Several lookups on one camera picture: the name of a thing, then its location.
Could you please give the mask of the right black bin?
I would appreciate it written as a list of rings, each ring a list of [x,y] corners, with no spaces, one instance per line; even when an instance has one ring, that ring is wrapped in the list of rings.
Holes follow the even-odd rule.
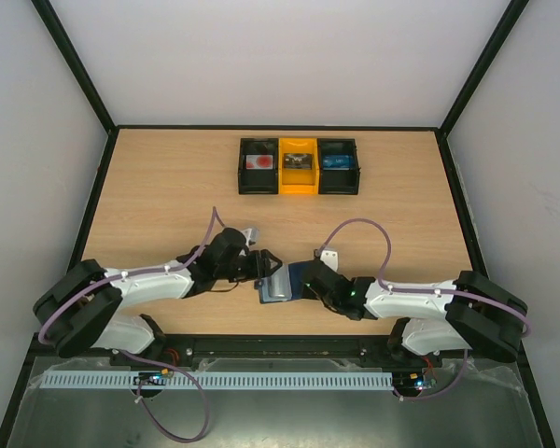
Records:
[[[319,138],[319,194],[358,195],[360,167],[353,138]]]

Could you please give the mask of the black VIP card in bin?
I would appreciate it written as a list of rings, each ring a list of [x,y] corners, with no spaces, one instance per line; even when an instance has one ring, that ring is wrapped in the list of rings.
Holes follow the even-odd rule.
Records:
[[[285,170],[312,170],[313,155],[311,153],[285,153],[283,168]]]

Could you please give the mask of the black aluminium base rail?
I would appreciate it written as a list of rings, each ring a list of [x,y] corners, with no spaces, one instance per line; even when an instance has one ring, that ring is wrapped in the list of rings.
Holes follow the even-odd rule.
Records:
[[[363,368],[387,371],[438,368],[433,354],[406,356],[392,346],[389,336],[247,336],[171,334],[156,349],[158,361],[195,368],[203,360],[243,359],[345,359]]]

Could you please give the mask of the left black bin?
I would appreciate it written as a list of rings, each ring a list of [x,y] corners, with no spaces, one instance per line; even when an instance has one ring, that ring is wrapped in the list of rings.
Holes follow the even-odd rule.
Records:
[[[238,192],[247,194],[277,194],[279,139],[242,138],[237,170]]]

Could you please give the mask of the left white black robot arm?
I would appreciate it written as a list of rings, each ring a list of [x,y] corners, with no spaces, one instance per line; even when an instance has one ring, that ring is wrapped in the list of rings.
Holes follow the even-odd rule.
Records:
[[[283,265],[267,249],[253,248],[253,230],[225,228],[161,265],[113,269],[86,259],[41,296],[33,307],[38,340],[62,358],[92,349],[156,357],[165,337],[150,315],[126,309],[163,299],[184,300],[210,292],[219,281],[256,282]]]

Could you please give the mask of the red white card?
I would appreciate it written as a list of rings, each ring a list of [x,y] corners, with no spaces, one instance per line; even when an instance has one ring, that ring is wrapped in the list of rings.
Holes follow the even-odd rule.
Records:
[[[274,167],[274,160],[272,155],[246,155],[245,168],[246,170],[272,170]]]

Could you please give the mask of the navy blue card holder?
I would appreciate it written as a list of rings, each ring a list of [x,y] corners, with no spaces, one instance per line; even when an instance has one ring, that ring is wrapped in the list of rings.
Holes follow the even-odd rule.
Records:
[[[309,261],[299,261],[283,265],[271,276],[256,281],[259,303],[314,300],[314,293],[303,283],[303,275],[309,264]]]

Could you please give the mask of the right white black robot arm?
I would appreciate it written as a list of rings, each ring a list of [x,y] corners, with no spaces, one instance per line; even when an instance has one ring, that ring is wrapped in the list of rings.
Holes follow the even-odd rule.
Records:
[[[463,271],[455,280],[406,284],[349,279],[315,259],[305,268],[302,283],[327,309],[351,320],[395,317],[388,354],[401,366],[451,350],[511,363],[528,332],[527,305],[474,271]]]

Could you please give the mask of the black bin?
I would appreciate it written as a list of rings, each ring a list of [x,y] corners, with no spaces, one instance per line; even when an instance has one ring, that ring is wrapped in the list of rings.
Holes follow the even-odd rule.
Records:
[[[360,167],[353,138],[319,138],[319,194],[358,195]]]
[[[279,139],[242,138],[237,170],[238,192],[247,194],[277,194]]]

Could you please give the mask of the yellow middle bin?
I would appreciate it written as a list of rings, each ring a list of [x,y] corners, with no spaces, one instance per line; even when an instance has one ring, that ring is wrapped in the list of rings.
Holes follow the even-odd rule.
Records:
[[[316,195],[319,189],[317,140],[280,138],[278,175],[280,194]]]

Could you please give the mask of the blue card in bin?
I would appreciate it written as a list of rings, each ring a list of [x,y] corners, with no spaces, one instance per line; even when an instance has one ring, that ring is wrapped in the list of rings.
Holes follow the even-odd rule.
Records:
[[[321,161],[324,170],[350,170],[354,166],[353,157],[349,154],[324,155]]]

